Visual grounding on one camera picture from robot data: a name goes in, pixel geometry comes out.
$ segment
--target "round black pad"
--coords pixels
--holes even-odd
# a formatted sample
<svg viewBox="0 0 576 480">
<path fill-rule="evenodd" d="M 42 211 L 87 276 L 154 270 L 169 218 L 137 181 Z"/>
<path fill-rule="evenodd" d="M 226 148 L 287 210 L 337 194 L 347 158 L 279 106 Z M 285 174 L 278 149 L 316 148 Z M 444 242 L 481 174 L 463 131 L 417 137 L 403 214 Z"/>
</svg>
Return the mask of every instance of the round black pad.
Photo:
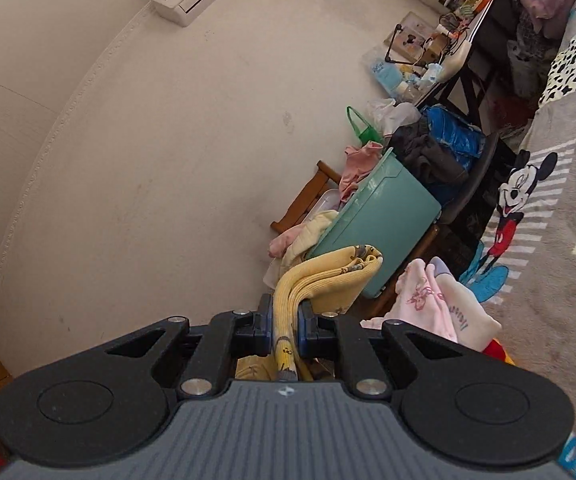
<svg viewBox="0 0 576 480">
<path fill-rule="evenodd" d="M 95 465 L 141 447 L 161 427 L 167 402 L 151 362 L 88 352 L 2 389 L 0 439 L 13 453 L 53 467 Z"/>
<path fill-rule="evenodd" d="M 39 396 L 39 411 L 61 424 L 83 424 L 99 418 L 113 405 L 113 393 L 91 381 L 55 384 Z"/>
<path fill-rule="evenodd" d="M 484 424 L 516 422 L 530 408 L 522 391 L 498 383 L 465 386 L 456 393 L 455 401 L 461 413 Z"/>
<path fill-rule="evenodd" d="M 428 362 L 406 390 L 401 410 L 427 446 L 487 468 L 556 458 L 574 421 L 558 386 L 484 356 Z"/>
</svg>

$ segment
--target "green bag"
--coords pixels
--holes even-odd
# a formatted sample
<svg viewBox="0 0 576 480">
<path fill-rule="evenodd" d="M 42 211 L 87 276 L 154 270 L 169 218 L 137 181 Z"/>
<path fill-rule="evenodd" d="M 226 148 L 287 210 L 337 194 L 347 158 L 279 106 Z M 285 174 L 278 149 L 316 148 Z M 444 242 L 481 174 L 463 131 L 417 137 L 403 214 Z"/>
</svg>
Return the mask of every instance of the green bag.
<svg viewBox="0 0 576 480">
<path fill-rule="evenodd" d="M 353 127 L 354 133 L 356 134 L 357 137 L 359 137 L 362 146 L 365 146 L 368 142 L 370 142 L 370 140 L 374 140 L 379 144 L 383 144 L 383 139 L 379 135 L 379 132 L 376 131 L 374 126 L 372 126 L 368 121 L 366 121 L 366 119 L 364 119 L 357 110 L 355 110 L 351 106 L 348 106 L 346 108 L 346 112 L 348 113 L 348 120 L 350 121 L 350 124 Z M 359 126 L 357 126 L 354 123 L 353 118 L 350 115 L 350 112 L 354 112 L 354 114 L 361 120 L 361 122 L 365 124 L 366 128 L 363 131 L 360 131 Z"/>
</svg>

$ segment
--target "yellow towel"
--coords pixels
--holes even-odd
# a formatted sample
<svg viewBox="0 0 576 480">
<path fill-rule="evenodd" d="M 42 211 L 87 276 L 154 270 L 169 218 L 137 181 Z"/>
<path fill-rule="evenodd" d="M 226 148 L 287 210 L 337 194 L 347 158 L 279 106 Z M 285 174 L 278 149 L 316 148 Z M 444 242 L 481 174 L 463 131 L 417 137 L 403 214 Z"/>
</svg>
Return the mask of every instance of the yellow towel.
<svg viewBox="0 0 576 480">
<path fill-rule="evenodd" d="M 311 300 L 316 314 L 343 314 L 382 262 L 383 256 L 374 247 L 346 247 L 306 260 L 283 275 L 273 301 L 273 349 L 279 379 L 296 381 L 297 367 L 302 378 L 310 378 L 294 343 L 299 303 Z"/>
</svg>

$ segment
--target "bed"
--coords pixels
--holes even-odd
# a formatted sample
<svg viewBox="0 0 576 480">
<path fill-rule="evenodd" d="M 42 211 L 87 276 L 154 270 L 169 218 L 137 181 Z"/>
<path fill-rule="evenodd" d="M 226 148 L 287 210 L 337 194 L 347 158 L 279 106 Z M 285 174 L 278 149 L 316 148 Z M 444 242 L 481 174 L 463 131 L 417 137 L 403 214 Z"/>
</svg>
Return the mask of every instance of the bed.
<svg viewBox="0 0 576 480">
<path fill-rule="evenodd" d="M 559 384 L 576 410 L 576 2 L 539 104 L 462 279 L 517 364 Z"/>
</svg>

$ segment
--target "teal storage bin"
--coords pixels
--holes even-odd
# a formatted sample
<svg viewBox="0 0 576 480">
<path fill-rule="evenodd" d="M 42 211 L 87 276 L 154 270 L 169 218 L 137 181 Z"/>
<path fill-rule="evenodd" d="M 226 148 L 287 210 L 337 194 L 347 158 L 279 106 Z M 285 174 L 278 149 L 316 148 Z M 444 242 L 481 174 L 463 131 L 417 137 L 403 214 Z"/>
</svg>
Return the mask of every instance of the teal storage bin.
<svg viewBox="0 0 576 480">
<path fill-rule="evenodd" d="M 362 291 L 362 295 L 375 298 L 440 212 L 439 202 L 403 167 L 390 148 L 372 173 L 359 183 L 357 192 L 308 258 L 348 246 L 376 247 L 383 254 L 383 265 Z"/>
</svg>

